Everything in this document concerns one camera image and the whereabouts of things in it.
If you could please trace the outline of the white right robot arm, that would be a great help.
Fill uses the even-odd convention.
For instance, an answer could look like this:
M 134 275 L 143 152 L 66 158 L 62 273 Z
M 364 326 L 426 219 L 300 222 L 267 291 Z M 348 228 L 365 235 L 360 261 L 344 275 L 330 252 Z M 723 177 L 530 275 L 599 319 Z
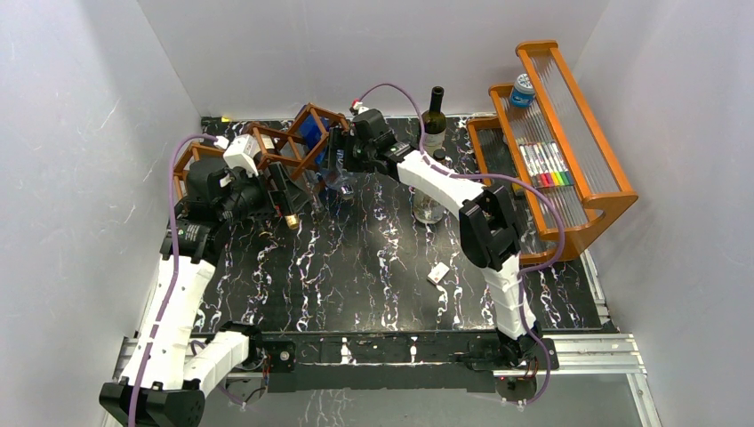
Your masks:
M 432 134 L 420 122 L 416 142 L 400 141 L 378 109 L 362 109 L 349 125 L 332 125 L 328 156 L 352 173 L 379 173 L 421 191 L 436 200 L 458 221 L 461 249 L 478 267 L 495 309 L 495 331 L 500 360 L 513 368 L 525 367 L 545 350 L 538 321 L 530 308 L 520 266 L 519 227 L 506 182 L 515 178 L 461 174 L 436 158 Z

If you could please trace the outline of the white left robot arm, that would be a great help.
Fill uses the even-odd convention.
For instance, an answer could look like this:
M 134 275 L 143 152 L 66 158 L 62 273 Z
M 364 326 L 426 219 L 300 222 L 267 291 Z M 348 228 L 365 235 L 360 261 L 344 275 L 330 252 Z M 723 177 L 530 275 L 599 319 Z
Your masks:
M 117 380 L 100 390 L 101 406 L 123 426 L 197 426 L 207 396 L 233 370 L 293 367 L 293 343 L 267 340 L 254 324 L 229 321 L 203 345 L 193 342 L 192 331 L 232 228 L 296 214 L 306 205 L 306 192 L 277 162 L 257 171 L 217 157 L 192 163 L 184 187 L 168 220 L 155 293 L 136 346 Z

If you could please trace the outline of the blue labelled plastic bottle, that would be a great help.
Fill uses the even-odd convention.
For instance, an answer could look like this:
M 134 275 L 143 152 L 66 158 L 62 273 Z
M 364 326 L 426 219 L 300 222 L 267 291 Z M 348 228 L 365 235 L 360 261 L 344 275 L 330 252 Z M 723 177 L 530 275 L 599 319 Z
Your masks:
M 309 150 L 316 147 L 324 134 L 312 113 L 303 119 L 299 133 Z M 342 168 L 342 151 L 324 148 L 315 157 L 314 162 L 321 181 L 328 189 L 335 191 L 345 200 L 350 200 L 355 196 L 352 174 L 345 172 Z

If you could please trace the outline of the clear glass corked bottle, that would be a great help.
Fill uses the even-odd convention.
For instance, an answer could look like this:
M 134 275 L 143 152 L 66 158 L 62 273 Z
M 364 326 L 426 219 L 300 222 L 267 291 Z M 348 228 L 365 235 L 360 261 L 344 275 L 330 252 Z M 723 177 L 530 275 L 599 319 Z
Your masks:
M 445 209 L 433 198 L 416 189 L 412 199 L 413 218 L 424 225 L 440 222 L 445 216 Z

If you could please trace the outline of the dark green wine bottle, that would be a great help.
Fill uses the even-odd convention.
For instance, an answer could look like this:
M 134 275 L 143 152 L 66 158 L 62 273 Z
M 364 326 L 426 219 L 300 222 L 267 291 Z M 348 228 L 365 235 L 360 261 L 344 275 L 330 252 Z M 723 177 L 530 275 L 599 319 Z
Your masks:
M 424 150 L 429 156 L 442 149 L 445 142 L 447 127 L 446 116 L 442 112 L 442 101 L 445 89 L 442 86 L 434 86 L 431 91 L 429 109 L 422 113 L 421 120 L 425 130 Z

